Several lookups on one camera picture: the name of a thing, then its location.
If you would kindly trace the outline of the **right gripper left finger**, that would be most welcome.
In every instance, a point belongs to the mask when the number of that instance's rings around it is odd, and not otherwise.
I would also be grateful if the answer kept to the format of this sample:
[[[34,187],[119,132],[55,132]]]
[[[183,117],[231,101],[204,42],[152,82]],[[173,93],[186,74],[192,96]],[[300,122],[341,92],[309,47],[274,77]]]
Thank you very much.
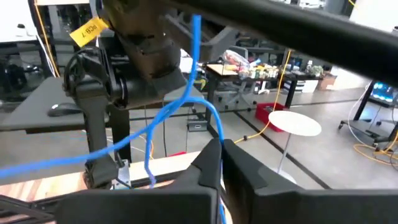
[[[212,224],[219,220],[221,144],[211,140],[171,184],[147,190],[84,190],[57,207],[58,223]]]

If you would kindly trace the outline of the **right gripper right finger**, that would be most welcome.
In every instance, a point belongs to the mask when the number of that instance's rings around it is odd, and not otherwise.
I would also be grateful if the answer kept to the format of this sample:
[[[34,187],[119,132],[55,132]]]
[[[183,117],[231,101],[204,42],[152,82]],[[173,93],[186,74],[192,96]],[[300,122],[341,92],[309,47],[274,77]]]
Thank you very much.
[[[397,191],[307,190],[224,141],[223,177],[234,223],[397,224]]]

